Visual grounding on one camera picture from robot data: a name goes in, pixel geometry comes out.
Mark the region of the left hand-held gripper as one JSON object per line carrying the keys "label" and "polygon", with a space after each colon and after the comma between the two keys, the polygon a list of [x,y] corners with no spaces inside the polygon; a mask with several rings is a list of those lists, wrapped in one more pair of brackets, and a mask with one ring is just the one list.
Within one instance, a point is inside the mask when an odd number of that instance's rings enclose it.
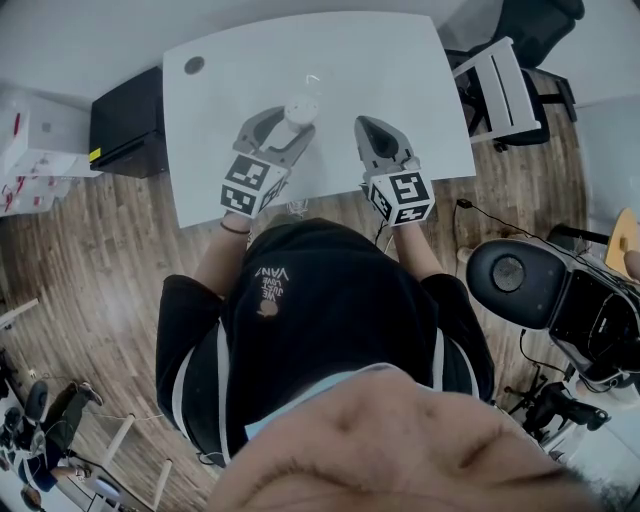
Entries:
{"label": "left hand-held gripper", "polygon": [[311,143],[314,125],[302,130],[284,147],[260,150],[283,121],[284,106],[272,107],[247,119],[233,143],[233,158],[224,176],[220,205],[225,211],[255,218],[282,192],[298,161]]}

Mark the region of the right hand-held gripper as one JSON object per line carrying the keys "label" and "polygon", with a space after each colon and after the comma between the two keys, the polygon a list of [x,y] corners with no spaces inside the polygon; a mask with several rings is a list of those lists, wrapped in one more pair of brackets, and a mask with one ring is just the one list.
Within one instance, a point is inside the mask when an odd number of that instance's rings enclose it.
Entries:
{"label": "right hand-held gripper", "polygon": [[[354,134],[366,168],[378,168],[380,158],[395,159],[409,146],[402,132],[370,116],[356,118]],[[433,187],[418,157],[390,164],[363,179],[366,199],[390,227],[422,222],[434,206]]]}

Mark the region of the small white bottle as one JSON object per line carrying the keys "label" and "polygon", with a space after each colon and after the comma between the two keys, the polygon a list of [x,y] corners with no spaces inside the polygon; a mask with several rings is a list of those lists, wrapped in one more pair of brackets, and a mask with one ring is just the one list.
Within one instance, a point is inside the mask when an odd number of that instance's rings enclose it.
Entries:
{"label": "small white bottle", "polygon": [[309,95],[291,97],[284,106],[284,118],[292,130],[312,125],[319,113],[318,101]]}

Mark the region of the person's left forearm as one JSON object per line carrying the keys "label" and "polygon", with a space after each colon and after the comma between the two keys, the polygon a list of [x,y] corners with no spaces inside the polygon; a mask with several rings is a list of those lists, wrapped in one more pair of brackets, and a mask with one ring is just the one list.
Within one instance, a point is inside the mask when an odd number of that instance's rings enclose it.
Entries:
{"label": "person's left forearm", "polygon": [[[219,223],[221,221],[225,225],[239,230],[251,230],[252,228],[252,219],[237,213],[228,213]],[[229,233],[218,224],[212,232],[210,244],[193,275],[193,279],[217,296],[226,298],[233,290],[241,273],[249,235],[239,236]]]}

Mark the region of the person's right forearm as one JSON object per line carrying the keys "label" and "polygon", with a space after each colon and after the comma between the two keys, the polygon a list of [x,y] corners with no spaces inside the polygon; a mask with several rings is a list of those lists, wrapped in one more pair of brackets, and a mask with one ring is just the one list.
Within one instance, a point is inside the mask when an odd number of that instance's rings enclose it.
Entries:
{"label": "person's right forearm", "polygon": [[393,227],[392,237],[399,263],[418,281],[444,273],[418,223]]}

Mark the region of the white slatted chair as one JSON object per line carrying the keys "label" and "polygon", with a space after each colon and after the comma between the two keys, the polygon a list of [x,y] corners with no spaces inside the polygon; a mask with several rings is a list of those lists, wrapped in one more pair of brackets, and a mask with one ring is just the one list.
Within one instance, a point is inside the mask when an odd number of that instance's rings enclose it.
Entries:
{"label": "white slatted chair", "polygon": [[454,79],[475,73],[483,103],[477,113],[490,123],[485,133],[469,130],[472,144],[541,128],[512,46],[513,40],[504,37],[452,70]]}

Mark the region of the low black cabinet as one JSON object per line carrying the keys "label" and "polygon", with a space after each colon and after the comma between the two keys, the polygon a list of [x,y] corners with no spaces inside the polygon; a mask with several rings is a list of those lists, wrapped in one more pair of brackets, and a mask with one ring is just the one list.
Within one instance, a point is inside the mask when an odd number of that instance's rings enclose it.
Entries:
{"label": "low black cabinet", "polygon": [[89,164],[96,172],[137,179],[169,170],[161,68],[148,69],[93,102]]}

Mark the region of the black printed t-shirt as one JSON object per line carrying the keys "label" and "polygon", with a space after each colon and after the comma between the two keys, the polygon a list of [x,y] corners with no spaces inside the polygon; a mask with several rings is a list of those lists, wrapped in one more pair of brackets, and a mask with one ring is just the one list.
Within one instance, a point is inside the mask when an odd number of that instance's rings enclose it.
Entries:
{"label": "black printed t-shirt", "polygon": [[216,461],[273,416],[382,364],[488,401],[494,364],[464,284],[413,277],[371,241],[314,219],[263,232],[231,293],[166,278],[156,349],[165,417]]}

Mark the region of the black office chair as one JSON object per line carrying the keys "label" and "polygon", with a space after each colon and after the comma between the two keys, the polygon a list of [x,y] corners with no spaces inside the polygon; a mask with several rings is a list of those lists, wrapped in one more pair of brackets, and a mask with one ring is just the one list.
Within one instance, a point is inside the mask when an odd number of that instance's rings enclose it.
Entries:
{"label": "black office chair", "polygon": [[[575,27],[576,22],[585,15],[582,0],[504,0],[494,34],[488,42],[469,50],[447,49],[445,54],[455,66],[467,61],[490,45],[504,37],[513,40],[513,51],[520,65],[525,84],[530,95],[535,117],[541,128],[533,131],[491,140],[494,149],[502,153],[509,147],[522,147],[545,144],[550,140],[549,124],[545,106],[561,105],[572,122],[577,120],[575,98],[569,82],[564,77],[555,76],[557,91],[553,94],[538,92],[531,77],[538,70],[551,50]],[[461,103],[471,108],[474,115],[468,126],[473,135],[488,131],[490,123],[477,113],[483,105],[477,77],[474,72],[465,74],[468,85],[458,89]]]}

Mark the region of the white cartons with red labels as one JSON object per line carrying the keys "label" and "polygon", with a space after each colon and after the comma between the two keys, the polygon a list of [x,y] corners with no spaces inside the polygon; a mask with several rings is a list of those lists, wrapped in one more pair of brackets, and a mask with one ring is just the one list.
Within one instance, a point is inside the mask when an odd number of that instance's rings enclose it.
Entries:
{"label": "white cartons with red labels", "polygon": [[13,116],[11,137],[0,152],[0,218],[46,212],[71,188],[67,173],[77,156],[38,148],[29,139],[29,122],[27,112]]}

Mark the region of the round wooden table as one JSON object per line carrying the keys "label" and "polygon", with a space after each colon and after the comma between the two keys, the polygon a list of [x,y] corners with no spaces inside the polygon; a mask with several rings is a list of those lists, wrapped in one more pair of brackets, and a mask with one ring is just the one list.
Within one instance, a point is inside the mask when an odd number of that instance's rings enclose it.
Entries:
{"label": "round wooden table", "polygon": [[604,263],[609,268],[628,277],[624,258],[631,251],[640,252],[640,226],[633,210],[624,208],[609,237]]}

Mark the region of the light blue face mask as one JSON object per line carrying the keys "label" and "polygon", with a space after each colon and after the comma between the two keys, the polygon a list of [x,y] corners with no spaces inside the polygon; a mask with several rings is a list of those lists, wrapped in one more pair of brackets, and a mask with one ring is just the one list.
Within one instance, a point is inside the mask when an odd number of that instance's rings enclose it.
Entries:
{"label": "light blue face mask", "polygon": [[244,430],[250,440],[281,420],[317,422],[340,435],[396,430],[430,416],[428,401],[441,390],[441,375],[425,385],[397,366],[375,363],[321,378]]}

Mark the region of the black star chair base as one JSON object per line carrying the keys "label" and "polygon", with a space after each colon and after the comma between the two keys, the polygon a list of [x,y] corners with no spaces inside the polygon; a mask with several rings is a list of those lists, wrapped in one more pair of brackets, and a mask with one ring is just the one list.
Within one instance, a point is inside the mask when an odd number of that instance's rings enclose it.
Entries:
{"label": "black star chair base", "polygon": [[520,418],[524,431],[538,442],[548,435],[548,427],[556,417],[561,419],[558,431],[576,425],[594,432],[611,419],[605,410],[571,397],[563,382],[550,382],[540,367],[536,368],[527,390],[507,386],[504,392],[519,399],[508,414],[515,419]]}

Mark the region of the white desk with legs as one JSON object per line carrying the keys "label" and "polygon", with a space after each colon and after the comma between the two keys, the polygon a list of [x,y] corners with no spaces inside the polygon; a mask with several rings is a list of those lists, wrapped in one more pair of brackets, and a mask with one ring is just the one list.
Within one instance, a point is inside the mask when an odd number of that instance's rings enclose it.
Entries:
{"label": "white desk with legs", "polygon": [[114,457],[122,446],[136,417],[129,414],[99,462],[81,456],[69,458],[69,464],[89,471],[89,477],[80,480],[80,489],[89,491],[90,503],[84,512],[158,512],[173,461],[166,459],[155,480],[152,500],[142,498],[111,471]]}

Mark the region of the black headset with grey frame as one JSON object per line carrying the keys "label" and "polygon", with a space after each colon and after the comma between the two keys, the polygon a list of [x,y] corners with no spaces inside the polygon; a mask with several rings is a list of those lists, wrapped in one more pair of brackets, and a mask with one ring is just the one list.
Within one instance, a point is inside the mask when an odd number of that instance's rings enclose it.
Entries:
{"label": "black headset with grey frame", "polygon": [[532,239],[479,245],[466,263],[466,282],[489,311],[547,332],[591,388],[640,394],[640,283]]}

